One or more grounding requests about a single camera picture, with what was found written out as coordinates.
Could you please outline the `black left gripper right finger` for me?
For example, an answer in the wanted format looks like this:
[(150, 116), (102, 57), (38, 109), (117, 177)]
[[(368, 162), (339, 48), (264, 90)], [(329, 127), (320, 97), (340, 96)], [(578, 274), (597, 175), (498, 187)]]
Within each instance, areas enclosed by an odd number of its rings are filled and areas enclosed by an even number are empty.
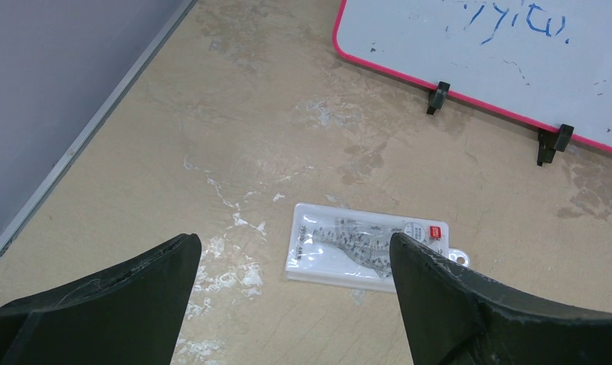
[(516, 290), (403, 233), (390, 259), (416, 364), (612, 364), (612, 313)]

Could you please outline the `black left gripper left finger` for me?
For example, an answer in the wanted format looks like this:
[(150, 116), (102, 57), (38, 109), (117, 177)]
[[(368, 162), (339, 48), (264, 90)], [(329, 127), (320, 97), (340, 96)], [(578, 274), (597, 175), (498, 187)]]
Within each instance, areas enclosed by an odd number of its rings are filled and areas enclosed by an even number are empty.
[(0, 307), (0, 364), (168, 364), (201, 258), (195, 234)]

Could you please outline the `white plastic packaged item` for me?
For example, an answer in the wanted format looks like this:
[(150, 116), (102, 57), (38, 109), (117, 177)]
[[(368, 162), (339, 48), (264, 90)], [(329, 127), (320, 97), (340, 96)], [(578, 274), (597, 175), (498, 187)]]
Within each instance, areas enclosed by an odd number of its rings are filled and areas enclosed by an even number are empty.
[(471, 264), (465, 252), (450, 247), (444, 221), (299, 203), (293, 211), (285, 277), (393, 294), (389, 245), (395, 233), (460, 265)]

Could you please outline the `red framed whiteboard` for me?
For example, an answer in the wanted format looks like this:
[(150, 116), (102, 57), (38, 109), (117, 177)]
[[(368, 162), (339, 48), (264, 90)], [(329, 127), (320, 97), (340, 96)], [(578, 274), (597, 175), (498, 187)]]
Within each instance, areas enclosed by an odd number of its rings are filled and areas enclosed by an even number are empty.
[(340, 56), (612, 152), (612, 1), (343, 1)]

